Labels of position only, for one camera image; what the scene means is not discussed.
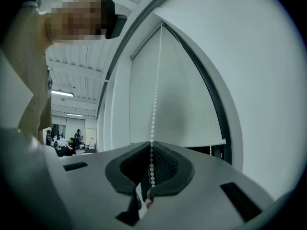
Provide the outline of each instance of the dark hair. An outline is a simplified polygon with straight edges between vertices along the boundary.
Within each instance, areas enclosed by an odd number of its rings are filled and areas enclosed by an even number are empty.
[[[101,24],[100,28],[96,29],[95,35],[101,35],[102,29],[106,29],[105,18],[108,15],[115,14],[115,3],[112,0],[100,0],[101,8]]]

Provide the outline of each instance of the ceiling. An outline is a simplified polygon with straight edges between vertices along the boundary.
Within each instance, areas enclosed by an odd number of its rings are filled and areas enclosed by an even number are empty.
[[[60,5],[62,0],[41,0],[41,11]],[[142,0],[113,0],[116,13],[128,17],[138,10]],[[78,114],[97,118],[99,100],[109,68],[114,40],[81,42],[78,45],[54,44],[46,52],[53,79],[53,90],[73,93],[74,97],[52,94],[52,114]]]

